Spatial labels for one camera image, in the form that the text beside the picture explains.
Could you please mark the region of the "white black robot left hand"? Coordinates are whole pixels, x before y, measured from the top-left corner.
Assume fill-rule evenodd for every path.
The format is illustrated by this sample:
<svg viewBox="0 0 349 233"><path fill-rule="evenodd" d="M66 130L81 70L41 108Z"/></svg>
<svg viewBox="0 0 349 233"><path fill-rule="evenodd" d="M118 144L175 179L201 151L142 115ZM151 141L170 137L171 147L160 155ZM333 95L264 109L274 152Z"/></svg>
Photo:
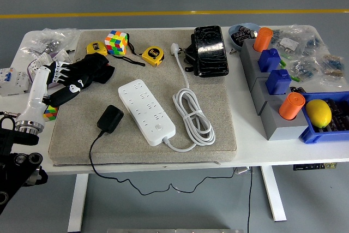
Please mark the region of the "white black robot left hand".
<svg viewBox="0 0 349 233"><path fill-rule="evenodd" d="M37 129L41 132L45 126L44 112L47 106L58 107L73 99L85 88L87 75L73 76L71 65L66 62L53 62L43 65L37 71L29 94L25 111L17 117L16 129ZM48 94L51 83L61 83L63 88Z"/></svg>

